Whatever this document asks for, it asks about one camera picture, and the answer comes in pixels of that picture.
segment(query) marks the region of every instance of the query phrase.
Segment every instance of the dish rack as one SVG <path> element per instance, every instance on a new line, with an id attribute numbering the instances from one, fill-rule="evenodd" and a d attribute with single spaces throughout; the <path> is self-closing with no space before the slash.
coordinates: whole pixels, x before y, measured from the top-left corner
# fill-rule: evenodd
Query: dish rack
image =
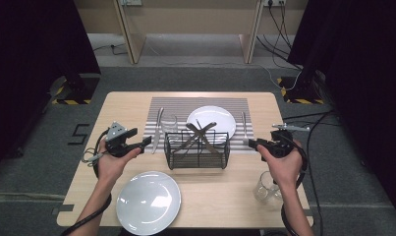
<path id="1" fill-rule="evenodd" d="M 206 132 L 209 143 L 217 150 L 210 151 L 199 137 L 189 145 L 180 148 L 191 138 L 188 131 L 181 133 L 166 133 L 164 152 L 170 169 L 175 168 L 222 168 L 228 164 L 230 142 L 228 133 Z"/>

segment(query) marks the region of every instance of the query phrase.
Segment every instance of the striped placemat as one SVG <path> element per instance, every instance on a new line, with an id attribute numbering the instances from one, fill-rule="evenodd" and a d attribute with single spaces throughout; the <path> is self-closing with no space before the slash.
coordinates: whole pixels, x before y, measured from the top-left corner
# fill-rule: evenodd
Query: striped placemat
<path id="1" fill-rule="evenodd" d="M 250 139 L 254 138 L 253 124 L 251 121 L 250 110 L 246 98 L 230 98 L 230 97 L 153 97 L 148 111 L 148 116 L 145 125 L 144 136 L 154 137 L 155 124 L 157 121 L 157 114 L 160 107 L 164 107 L 164 113 L 175 114 L 178 120 L 179 130 L 186 130 L 186 122 L 189 115 L 196 109 L 207 106 L 219 106 L 229 111 L 235 119 L 236 131 L 230 139 L 231 153 L 254 153 L 250 147 L 243 145 L 244 126 L 242 119 L 242 112 L 246 113 L 247 121 L 247 136 Z M 161 133 L 160 141 L 155 152 L 164 152 L 164 135 Z M 151 145 L 145 148 L 145 152 L 152 152 Z"/>

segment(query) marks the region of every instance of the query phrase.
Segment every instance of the white ceramic plate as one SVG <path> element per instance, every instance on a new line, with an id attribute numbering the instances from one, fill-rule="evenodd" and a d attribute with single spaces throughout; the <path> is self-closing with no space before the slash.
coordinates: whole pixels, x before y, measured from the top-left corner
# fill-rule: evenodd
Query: white ceramic plate
<path id="1" fill-rule="evenodd" d="M 232 138 L 237 128 L 237 123 L 235 122 L 234 116 L 232 116 L 229 111 L 219 106 L 200 107 L 189 115 L 187 122 L 194 124 L 198 129 L 200 129 L 198 122 L 202 128 L 210 122 L 216 122 L 216 126 L 211 128 L 208 134 L 210 134 L 211 130 L 215 130 L 216 133 L 228 133 L 229 139 Z M 222 137 L 216 137 L 215 142 L 223 143 L 225 142 L 225 138 L 222 139 Z"/>
<path id="2" fill-rule="evenodd" d="M 156 234 L 169 226 L 179 212 L 180 190 L 165 173 L 148 171 L 135 176 L 117 200 L 122 226 L 136 235 Z"/>

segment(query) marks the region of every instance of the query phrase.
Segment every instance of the yellow black tape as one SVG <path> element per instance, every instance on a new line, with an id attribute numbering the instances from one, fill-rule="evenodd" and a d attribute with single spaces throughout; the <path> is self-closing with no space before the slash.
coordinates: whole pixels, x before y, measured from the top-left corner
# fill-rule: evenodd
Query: yellow black tape
<path id="1" fill-rule="evenodd" d="M 283 88 L 283 86 L 281 85 L 282 82 L 281 78 L 277 79 L 277 82 L 278 85 Z M 281 90 L 281 94 L 283 96 L 284 101 L 288 103 L 323 104 L 322 99 L 290 98 L 285 89 Z"/>
<path id="2" fill-rule="evenodd" d="M 57 92 L 56 98 L 51 102 L 52 104 L 64 104 L 64 105 L 85 105 L 90 104 L 91 97 L 77 97 L 75 99 L 74 95 L 71 95 L 71 91 L 66 88 L 66 80 L 64 81 L 63 85 L 61 85 Z"/>
<path id="3" fill-rule="evenodd" d="M 54 99 L 53 104 L 63 104 L 63 105 L 86 105 L 90 104 L 90 100 L 66 100 L 66 99 Z"/>

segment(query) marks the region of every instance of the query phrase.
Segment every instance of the clear glass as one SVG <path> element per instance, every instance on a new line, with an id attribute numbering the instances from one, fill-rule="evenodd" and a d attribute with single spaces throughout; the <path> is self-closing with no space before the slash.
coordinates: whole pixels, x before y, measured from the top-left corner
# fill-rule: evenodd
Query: clear glass
<path id="1" fill-rule="evenodd" d="M 177 117 L 174 114 L 164 114 L 160 120 L 161 130 L 166 133 L 178 133 Z"/>
<path id="2" fill-rule="evenodd" d="M 280 189 L 278 185 L 273 183 L 269 171 L 264 171 L 259 176 L 258 182 L 254 188 L 254 196 L 262 203 L 266 203 L 271 198 L 282 200 Z"/>

